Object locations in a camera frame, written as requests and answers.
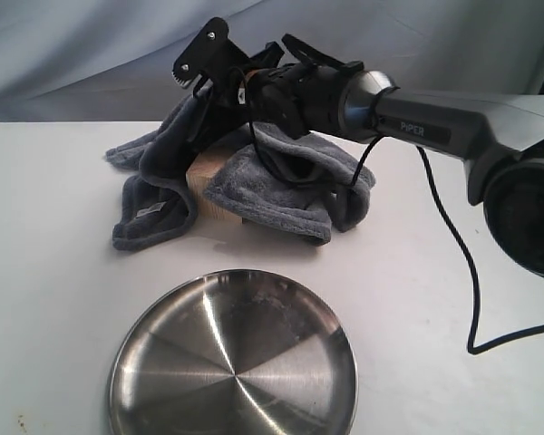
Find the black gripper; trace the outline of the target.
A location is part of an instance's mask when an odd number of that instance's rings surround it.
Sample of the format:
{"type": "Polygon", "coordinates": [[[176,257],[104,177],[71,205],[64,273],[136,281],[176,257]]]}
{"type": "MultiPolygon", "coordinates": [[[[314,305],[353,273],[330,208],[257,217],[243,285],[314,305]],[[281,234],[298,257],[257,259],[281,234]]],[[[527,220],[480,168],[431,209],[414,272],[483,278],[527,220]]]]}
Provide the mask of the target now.
{"type": "Polygon", "coordinates": [[[194,95],[199,111],[188,133],[194,152],[203,152],[249,121],[278,127],[291,139],[310,131],[337,137],[345,134],[345,96],[363,71],[361,61],[342,62],[321,53],[292,34],[281,48],[268,43],[249,56],[235,43],[228,59],[226,103],[212,87],[194,95]]]}

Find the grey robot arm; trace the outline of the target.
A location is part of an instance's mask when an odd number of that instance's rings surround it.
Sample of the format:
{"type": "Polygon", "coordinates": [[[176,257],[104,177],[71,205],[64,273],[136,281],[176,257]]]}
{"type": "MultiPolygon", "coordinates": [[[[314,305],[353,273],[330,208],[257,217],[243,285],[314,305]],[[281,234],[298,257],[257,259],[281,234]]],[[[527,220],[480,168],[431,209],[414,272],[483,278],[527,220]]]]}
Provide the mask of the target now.
{"type": "Polygon", "coordinates": [[[502,251],[544,277],[544,95],[400,89],[360,61],[342,62],[293,35],[248,55],[226,33],[201,31],[173,64],[227,121],[263,121],[298,139],[311,131],[404,140],[460,160],[467,199],[482,205],[502,251]]]}

